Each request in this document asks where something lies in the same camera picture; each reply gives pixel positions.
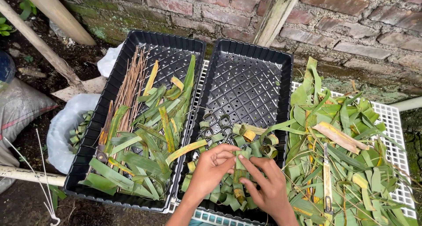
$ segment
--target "brick wall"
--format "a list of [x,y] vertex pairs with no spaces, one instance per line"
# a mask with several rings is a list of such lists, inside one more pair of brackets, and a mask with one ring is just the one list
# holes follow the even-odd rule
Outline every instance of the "brick wall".
[[[130,29],[213,43],[250,42],[270,0],[64,0],[96,36],[114,44]],[[383,103],[422,95],[422,0],[300,0],[272,47],[320,61],[324,84]]]

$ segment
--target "green plant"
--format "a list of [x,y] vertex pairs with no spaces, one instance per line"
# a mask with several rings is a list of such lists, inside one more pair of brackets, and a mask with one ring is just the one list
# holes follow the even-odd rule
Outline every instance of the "green plant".
[[31,15],[31,12],[34,15],[37,14],[37,7],[30,0],[24,0],[24,2],[19,4],[19,7],[23,9],[23,12],[20,15],[22,20],[26,20],[29,15]]
[[6,19],[5,18],[0,18],[0,34],[2,36],[8,36],[10,35],[12,30],[12,27],[10,27],[9,25],[5,24]]
[[24,60],[25,60],[26,62],[30,63],[30,62],[32,62],[32,61],[34,60],[34,57],[32,57],[32,56],[28,55],[28,56],[25,56],[25,57],[24,57]]

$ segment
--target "hand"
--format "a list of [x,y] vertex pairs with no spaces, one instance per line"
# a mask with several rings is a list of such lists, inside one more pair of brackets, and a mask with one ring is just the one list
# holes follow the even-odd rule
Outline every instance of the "hand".
[[[271,215],[278,225],[297,225],[293,209],[287,198],[286,178],[276,162],[273,159],[256,157],[251,157],[248,160],[242,155],[239,155],[239,160],[261,187],[258,191],[249,179],[240,178],[240,182],[248,189],[255,204]],[[268,179],[254,165],[260,167]]]
[[220,144],[201,153],[183,199],[187,196],[196,196],[196,200],[202,200],[205,195],[214,190],[226,172],[233,173],[232,168],[236,163],[236,157],[229,151],[235,150],[240,150],[240,148]]

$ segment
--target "bamboo pole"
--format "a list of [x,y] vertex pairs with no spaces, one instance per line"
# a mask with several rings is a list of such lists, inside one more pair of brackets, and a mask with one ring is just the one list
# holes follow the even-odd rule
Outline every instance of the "bamboo pole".
[[256,32],[254,44],[270,47],[297,2],[298,0],[271,0],[261,26]]
[[[30,182],[38,182],[37,178],[41,183],[46,184],[45,174],[43,172],[35,171],[35,174],[28,169],[13,167],[13,166],[2,166],[0,165],[0,177],[9,177],[13,179],[25,180]],[[66,177],[47,173],[49,185],[53,186],[64,186]]]
[[89,46],[97,45],[91,35],[77,22],[59,0],[30,1],[77,43]]
[[5,0],[0,0],[0,13],[21,32],[29,42],[50,62],[50,64],[63,75],[69,85],[77,88],[78,93],[86,93],[81,80],[76,73],[61,59],[10,7]]

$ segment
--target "black plastic tray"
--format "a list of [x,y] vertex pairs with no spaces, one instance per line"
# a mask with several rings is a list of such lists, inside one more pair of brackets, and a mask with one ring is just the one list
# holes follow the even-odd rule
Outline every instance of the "black plastic tray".
[[[199,122],[206,113],[213,134],[221,132],[220,116],[228,114],[230,123],[249,123],[266,128],[289,118],[290,94],[292,86],[293,55],[266,47],[251,45],[227,39],[219,39],[208,66],[203,89],[199,97],[199,107],[193,116],[190,139],[185,145],[196,141],[200,134]],[[286,132],[275,133],[280,140],[278,156],[279,167],[284,166]],[[189,172],[187,163],[192,160],[191,152],[184,156],[180,165],[180,178],[175,196],[181,201],[184,193],[180,191],[184,176]],[[228,218],[251,223],[265,224],[267,214],[259,210],[233,212],[230,206],[217,205],[203,200],[199,208]]]
[[[206,45],[204,41],[148,31],[130,31],[94,110],[91,121],[87,127],[87,132],[82,139],[81,147],[78,149],[76,157],[73,160],[71,169],[65,181],[65,191],[71,195],[99,202],[164,212],[170,204],[169,195],[173,190],[175,185],[174,183],[176,182],[176,169],[178,168],[179,159],[174,161],[172,167],[173,172],[168,183],[169,187],[166,191],[166,199],[161,201],[145,200],[138,196],[130,196],[121,193],[116,193],[114,196],[110,196],[101,191],[78,184],[79,181],[85,179],[88,173],[89,161],[91,161],[96,151],[95,148],[90,146],[96,146],[98,144],[98,136],[100,135],[101,128],[106,122],[108,105],[110,100],[116,99],[117,93],[119,92],[119,88],[122,85],[126,74],[128,60],[131,61],[136,45],[140,45],[140,47],[145,46],[146,50],[151,48],[149,53],[150,59],[147,63],[147,67],[150,72],[155,60],[159,60],[160,68],[153,85],[156,88],[160,87],[162,84],[165,84],[167,87],[170,86],[170,79],[173,75],[183,81],[189,67],[190,56],[191,54],[194,54],[196,56],[196,79],[193,90],[196,90]],[[185,131],[182,133],[181,143],[185,141],[184,139],[187,136],[187,123],[190,121],[190,118],[191,116],[188,117],[185,123]]]

